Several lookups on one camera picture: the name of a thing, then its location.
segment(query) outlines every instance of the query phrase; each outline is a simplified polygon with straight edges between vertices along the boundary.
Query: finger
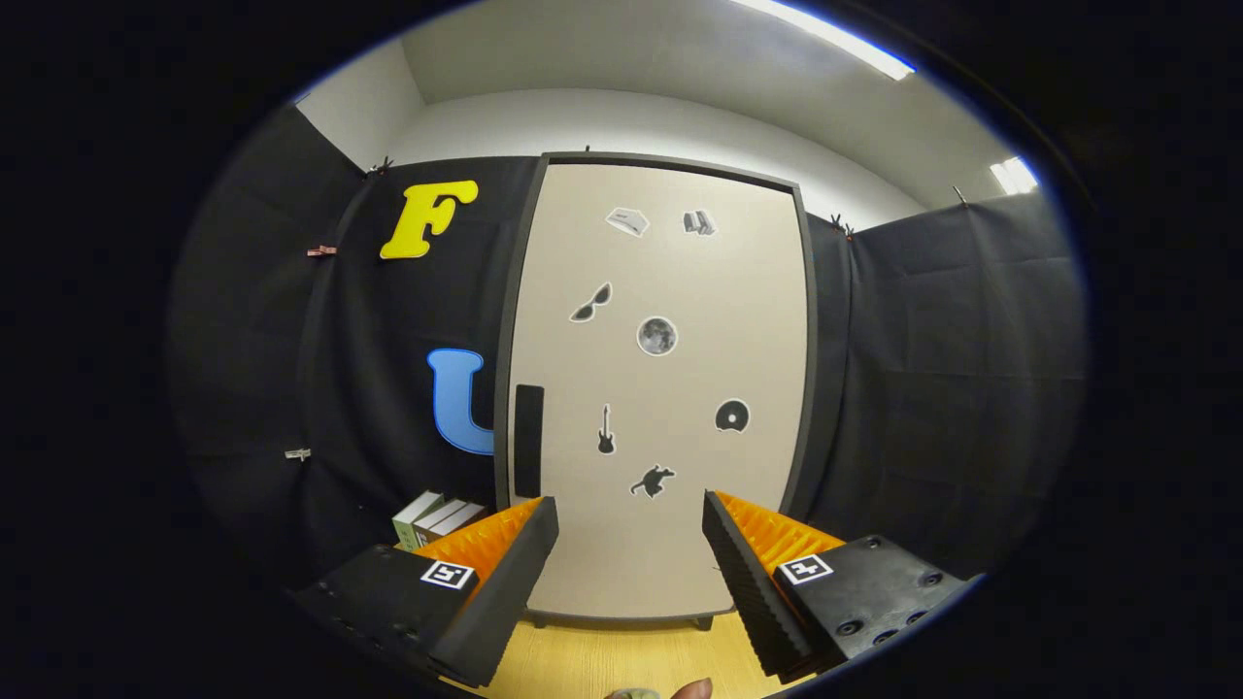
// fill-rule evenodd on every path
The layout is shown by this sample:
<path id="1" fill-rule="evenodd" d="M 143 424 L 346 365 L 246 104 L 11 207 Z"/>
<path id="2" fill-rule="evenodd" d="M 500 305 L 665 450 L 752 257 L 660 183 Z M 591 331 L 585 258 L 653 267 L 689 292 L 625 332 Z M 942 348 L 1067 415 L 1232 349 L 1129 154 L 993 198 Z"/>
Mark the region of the finger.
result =
<path id="1" fill-rule="evenodd" d="M 712 679 L 704 678 L 699 682 L 692 682 L 686 687 L 679 689 L 669 699 L 711 699 L 712 697 Z"/>

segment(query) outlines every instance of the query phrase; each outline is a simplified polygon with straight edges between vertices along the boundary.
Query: beige door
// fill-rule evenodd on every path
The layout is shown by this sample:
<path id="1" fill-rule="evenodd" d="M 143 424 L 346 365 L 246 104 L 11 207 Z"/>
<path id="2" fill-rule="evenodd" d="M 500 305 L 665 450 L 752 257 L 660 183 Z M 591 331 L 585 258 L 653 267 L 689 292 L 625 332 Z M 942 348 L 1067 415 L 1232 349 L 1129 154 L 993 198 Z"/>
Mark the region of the beige door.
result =
<path id="1" fill-rule="evenodd" d="M 506 422 L 520 504 L 515 392 L 543 387 L 541 491 L 557 498 L 561 535 L 532 611 L 732 607 L 701 534 L 704 490 L 781 505 L 807 369 L 803 254 L 789 192 L 649 167 L 547 168 Z"/>

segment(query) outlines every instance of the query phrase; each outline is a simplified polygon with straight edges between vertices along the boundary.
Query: clothespin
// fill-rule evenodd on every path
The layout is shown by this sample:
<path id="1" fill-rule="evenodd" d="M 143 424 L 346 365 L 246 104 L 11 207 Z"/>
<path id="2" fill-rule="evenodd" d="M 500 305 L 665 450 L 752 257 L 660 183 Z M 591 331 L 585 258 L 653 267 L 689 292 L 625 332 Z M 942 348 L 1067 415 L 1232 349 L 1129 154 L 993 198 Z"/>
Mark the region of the clothespin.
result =
<path id="1" fill-rule="evenodd" d="M 380 163 L 379 165 L 372 165 L 370 168 L 368 168 L 367 177 L 370 177 L 373 174 L 378 174 L 378 175 L 387 174 L 388 169 L 389 169 L 389 165 L 392 165 L 392 164 L 393 164 L 392 158 L 389 158 L 388 155 L 384 155 L 384 162 L 383 163 Z"/>

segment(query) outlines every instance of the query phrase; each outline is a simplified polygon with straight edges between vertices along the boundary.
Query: door handle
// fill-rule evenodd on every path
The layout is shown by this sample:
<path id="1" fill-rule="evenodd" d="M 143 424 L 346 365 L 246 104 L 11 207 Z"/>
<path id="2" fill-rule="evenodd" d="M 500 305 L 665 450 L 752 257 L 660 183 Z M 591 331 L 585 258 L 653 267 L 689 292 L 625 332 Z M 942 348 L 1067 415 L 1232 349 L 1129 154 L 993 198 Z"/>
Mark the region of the door handle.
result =
<path id="1" fill-rule="evenodd" d="M 539 498 L 543 387 L 520 383 L 513 397 L 513 494 Z"/>

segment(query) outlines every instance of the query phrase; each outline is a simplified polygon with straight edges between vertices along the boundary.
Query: guitar sticker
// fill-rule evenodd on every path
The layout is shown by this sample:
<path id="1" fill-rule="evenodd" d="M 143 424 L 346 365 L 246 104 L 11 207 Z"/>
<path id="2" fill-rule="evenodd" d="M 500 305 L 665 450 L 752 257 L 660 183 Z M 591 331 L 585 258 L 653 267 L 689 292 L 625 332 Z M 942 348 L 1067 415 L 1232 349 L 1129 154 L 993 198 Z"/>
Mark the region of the guitar sticker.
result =
<path id="1" fill-rule="evenodd" d="M 608 456 L 609 454 L 613 454 L 614 451 L 617 451 L 617 444 L 615 444 L 615 440 L 614 440 L 614 435 L 613 435 L 612 432 L 609 432 L 609 404 L 608 403 L 604 404 L 604 427 L 597 434 L 600 437 L 600 443 L 597 447 L 597 449 L 599 449 L 600 454 L 604 454 L 605 456 Z"/>

